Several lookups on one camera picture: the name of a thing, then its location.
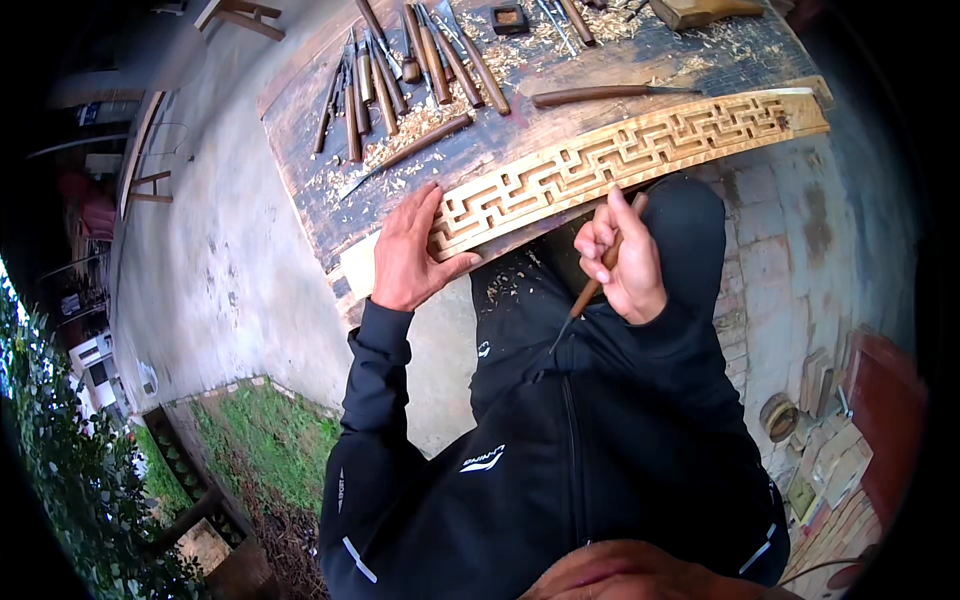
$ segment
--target hand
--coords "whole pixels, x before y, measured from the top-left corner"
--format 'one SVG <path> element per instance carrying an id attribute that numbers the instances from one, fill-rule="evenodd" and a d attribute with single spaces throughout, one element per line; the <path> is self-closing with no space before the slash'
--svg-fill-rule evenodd
<path id="1" fill-rule="evenodd" d="M 427 253 L 427 234 L 443 196 L 440 186 L 427 183 L 404 198 L 383 222 L 373 247 L 373 303 L 411 312 L 480 262 L 480 255 L 473 252 L 441 263 Z"/>
<path id="2" fill-rule="evenodd" d="M 634 325 L 650 323 L 666 306 L 657 243 L 637 216 L 647 200 L 646 194 L 639 194 L 635 212 L 620 188 L 612 187 L 607 203 L 597 208 L 593 220 L 580 228 L 573 241 L 581 255 L 580 268 L 603 284 L 613 310 Z M 623 232 L 623 243 L 616 266 L 607 269 L 603 253 L 613 245 L 618 230 Z"/>

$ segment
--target grass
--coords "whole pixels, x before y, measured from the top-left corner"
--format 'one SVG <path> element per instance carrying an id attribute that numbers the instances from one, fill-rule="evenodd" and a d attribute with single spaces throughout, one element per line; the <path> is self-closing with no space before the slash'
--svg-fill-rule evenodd
<path id="1" fill-rule="evenodd" d="M 260 490 L 276 490 L 290 504 L 320 516 L 326 459 L 340 435 L 335 419 L 300 396 L 290 399 L 269 382 L 214 400 L 192 402 L 211 468 L 240 496 L 244 478 Z"/>
<path id="2" fill-rule="evenodd" d="M 157 501 L 160 523 L 168 526 L 177 520 L 177 515 L 193 506 L 193 501 L 163 460 L 150 430 L 135 425 L 133 438 L 147 461 L 147 473 L 143 476 L 144 492 Z"/>

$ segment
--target cuff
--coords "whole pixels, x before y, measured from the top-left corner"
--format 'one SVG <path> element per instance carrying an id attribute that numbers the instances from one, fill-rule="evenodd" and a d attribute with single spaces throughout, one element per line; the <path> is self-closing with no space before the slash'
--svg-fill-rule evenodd
<path id="1" fill-rule="evenodd" d="M 653 321 L 643 325 L 627 326 L 643 338 L 646 348 L 654 349 L 657 353 L 668 354 L 675 351 L 686 338 L 694 323 L 690 310 L 673 300 L 669 295 L 666 305 Z"/>
<path id="2" fill-rule="evenodd" d="M 360 326 L 350 332 L 350 337 L 361 346 L 389 355 L 409 353 L 407 331 L 414 313 L 384 308 L 367 298 Z"/>

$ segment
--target green plant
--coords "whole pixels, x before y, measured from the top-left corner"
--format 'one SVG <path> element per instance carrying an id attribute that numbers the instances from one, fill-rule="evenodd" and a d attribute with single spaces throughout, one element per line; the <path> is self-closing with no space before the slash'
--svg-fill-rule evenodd
<path id="1" fill-rule="evenodd" d="M 244 382 L 216 402 L 216 411 L 200 402 L 191 409 L 211 467 L 234 494 L 240 495 L 245 468 L 250 468 L 262 489 L 277 490 L 290 504 L 319 515 L 326 459 L 340 435 L 338 422 L 302 397 L 290 399 L 271 385 Z M 238 466 L 238 461 L 246 464 Z"/>
<path id="2" fill-rule="evenodd" d="M 176 551 L 151 552 L 161 530 L 149 517 L 133 441 L 103 415 L 83 419 L 46 319 L 27 315 L 5 268 L 0 276 L 3 422 L 77 575 L 95 598 L 206 597 L 195 564 Z"/>
<path id="3" fill-rule="evenodd" d="M 150 430 L 141 425 L 133 427 L 133 438 L 136 440 L 136 447 L 143 454 L 147 462 L 147 472 L 143 476 L 144 492 L 159 503 L 157 511 L 159 512 L 160 524 L 169 527 L 171 523 L 177 520 L 177 516 L 193 506 L 190 496 L 183 490 L 183 486 L 177 481 L 173 471 L 163 460 L 160 448 L 154 442 L 154 436 Z M 167 455 L 176 450 L 170 448 Z"/>

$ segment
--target person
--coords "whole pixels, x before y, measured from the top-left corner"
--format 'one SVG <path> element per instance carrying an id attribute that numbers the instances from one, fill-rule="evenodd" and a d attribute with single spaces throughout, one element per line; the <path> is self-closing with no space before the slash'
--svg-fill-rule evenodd
<path id="1" fill-rule="evenodd" d="M 477 424 L 427 460 L 406 437 L 407 330 L 480 261 L 428 254 L 442 195 L 428 184 L 387 217 L 373 293 L 348 336 L 320 523 L 331 596 L 755 598 L 774 585 L 789 553 L 780 493 L 711 323 L 720 198 L 670 176 L 637 198 L 641 219 L 612 187 L 574 241 L 605 301 L 552 353 L 574 296 L 546 254 L 521 247 L 473 271 Z M 530 291 L 491 302 L 491 282 L 514 270 Z"/>

